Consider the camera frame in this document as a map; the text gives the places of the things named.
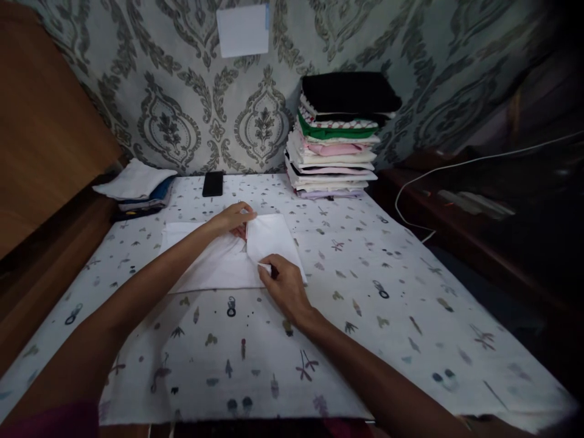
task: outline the charging cable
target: charging cable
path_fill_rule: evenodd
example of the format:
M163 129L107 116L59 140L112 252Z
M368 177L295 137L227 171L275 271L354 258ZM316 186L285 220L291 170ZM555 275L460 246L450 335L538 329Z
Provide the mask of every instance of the charging cable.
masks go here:
M547 141L545 143L540 143L540 144L535 145L535 146L530 146L530 147L525 148L525 149L519 149L519 150L515 150L515 151L511 151L511 152L505 152L505 153L500 153L500 154L496 154L496 155L488 155L488 156L484 156L484 157L480 157L480 158L474 158L474 159L469 160L469 161L464 161L464 162L461 162L461 163L458 163L458 164L451 164L451 165L447 165L447 166L443 166L443 167L438 167L436 169L430 170L429 172L426 172L423 175L420 175L417 178L414 178L411 181L406 182L401 187L400 191L397 192L397 196L395 197L395 210L399 214L401 220L403 220L406 224L411 225L411 226L415 226L416 228L422 228L424 230L431 231L431 233L424 240L422 240L422 243L425 243L430 237L432 237L436 233L436 230L433 230L431 228L427 228L427 227L424 227L424 226L421 226L421 225L412 224L411 222L406 221L405 218L402 215L402 212L400 212L400 209L397 207L397 201L400 199L400 195L402 194L403 189L405 189L408 184L414 183L414 182L418 181L419 179L422 179L424 176L427 176L430 173L434 173L434 172L436 172L438 170L451 169L452 167L458 167L458 166L462 166L464 164L469 164L469 163L472 163L472 162L475 162L475 161L480 161L480 160L484 160L484 159L488 159L488 158L496 158L496 157L500 157L500 156L506 156L506 155L512 155L512 154L516 154L516 153L526 152L526 151L529 151L531 149L536 149L538 147L542 147L542 146L545 146L545 145L549 145L551 143L556 143L558 141L562 141L562 140L568 139L570 137L574 137L574 136L579 135L579 134L582 134L582 133L584 133L584 130L578 131L578 132L576 132L574 134L569 134L567 136L560 137L558 139L550 140L550 141Z

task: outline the stack of folded clothes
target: stack of folded clothes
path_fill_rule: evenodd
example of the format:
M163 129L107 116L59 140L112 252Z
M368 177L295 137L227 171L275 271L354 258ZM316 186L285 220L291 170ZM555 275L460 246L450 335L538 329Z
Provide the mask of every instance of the stack of folded clothes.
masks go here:
M288 176L302 198L358 197L375 180L375 132L402 101L380 73L329 73L302 78L294 130L288 136Z
M118 201L116 220L128 220L158 213L169 205L176 170L160 170L133 158L111 182L93 189Z

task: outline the bedsheet print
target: bedsheet print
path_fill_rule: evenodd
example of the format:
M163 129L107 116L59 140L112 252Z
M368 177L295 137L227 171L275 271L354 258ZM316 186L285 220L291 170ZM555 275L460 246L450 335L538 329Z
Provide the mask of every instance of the bedsheet print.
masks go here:
M260 214L284 214L310 302L450 412L557 419L575 409L560 383L368 196L300 199L285 175L224 181L223 196L203 198L202 177L178 178L166 210L111 228L0 381L0 419L76 326L155 257L165 221L208 220L240 200ZM122 347L100 402L104 425L278 415L370 417L264 289L167 296Z

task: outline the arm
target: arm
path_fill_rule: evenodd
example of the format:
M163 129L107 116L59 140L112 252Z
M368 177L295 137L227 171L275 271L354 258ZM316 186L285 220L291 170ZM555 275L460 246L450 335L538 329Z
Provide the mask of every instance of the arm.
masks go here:
M246 209L248 214L241 214ZM125 282L73 331L3 425L50 408L99 401L111 365L128 335L169 292L186 269L216 237L256 217L246 203L228 207Z
M262 282L284 315L327 355L392 437L472 436L446 409L313 308L296 265L277 254L261 263L269 263L278 271L274 280L258 267Z

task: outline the damask wallpaper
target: damask wallpaper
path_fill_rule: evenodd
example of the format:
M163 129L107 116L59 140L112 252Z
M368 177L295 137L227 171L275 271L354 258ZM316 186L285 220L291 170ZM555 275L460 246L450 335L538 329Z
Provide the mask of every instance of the damask wallpaper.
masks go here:
M184 175L281 172L305 74L387 76L404 105L379 167L460 142L554 30L538 0L269 0L269 52L222 59L215 11L260 0L20 2L123 149Z

